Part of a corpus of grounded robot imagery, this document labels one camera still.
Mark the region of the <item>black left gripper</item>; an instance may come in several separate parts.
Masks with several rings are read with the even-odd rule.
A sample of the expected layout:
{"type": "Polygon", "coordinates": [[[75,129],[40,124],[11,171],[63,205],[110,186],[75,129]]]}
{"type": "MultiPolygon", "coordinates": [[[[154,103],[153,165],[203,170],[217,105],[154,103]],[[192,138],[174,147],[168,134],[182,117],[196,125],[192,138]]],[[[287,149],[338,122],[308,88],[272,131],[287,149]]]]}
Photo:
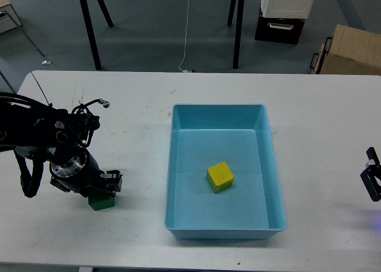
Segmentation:
{"type": "Polygon", "coordinates": [[[50,163],[50,184],[63,192],[79,193],[84,198],[89,196],[90,188],[99,181],[99,188],[115,198],[121,192],[122,176],[119,170],[103,173],[98,163],[87,149],[81,149],[65,164],[50,163]]]}

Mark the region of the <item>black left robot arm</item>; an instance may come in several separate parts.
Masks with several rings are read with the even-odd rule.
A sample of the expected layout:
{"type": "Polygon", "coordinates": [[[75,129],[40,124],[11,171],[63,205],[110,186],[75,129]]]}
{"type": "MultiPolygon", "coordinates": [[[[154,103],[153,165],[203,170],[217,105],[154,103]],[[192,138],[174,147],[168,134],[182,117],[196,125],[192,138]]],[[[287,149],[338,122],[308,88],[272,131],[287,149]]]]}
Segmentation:
{"type": "Polygon", "coordinates": [[[1,93],[1,151],[14,152],[26,197],[36,196],[45,162],[51,185],[63,192],[84,197],[101,192],[113,198],[121,191],[122,174],[102,171],[88,151],[94,131],[100,128],[99,116],[88,108],[95,103],[104,108],[110,105],[96,99],[67,111],[26,96],[1,93]]]}

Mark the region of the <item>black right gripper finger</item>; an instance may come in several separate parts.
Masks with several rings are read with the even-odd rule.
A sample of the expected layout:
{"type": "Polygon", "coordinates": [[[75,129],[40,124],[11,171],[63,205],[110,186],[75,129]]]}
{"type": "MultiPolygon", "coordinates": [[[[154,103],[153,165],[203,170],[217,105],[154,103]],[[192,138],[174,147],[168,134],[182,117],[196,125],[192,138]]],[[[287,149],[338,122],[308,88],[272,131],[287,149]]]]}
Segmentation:
{"type": "Polygon", "coordinates": [[[380,161],[373,147],[369,147],[368,150],[366,150],[366,154],[368,162],[366,169],[360,174],[360,177],[371,200],[378,202],[380,201],[380,184],[377,180],[380,180],[380,161]]]}

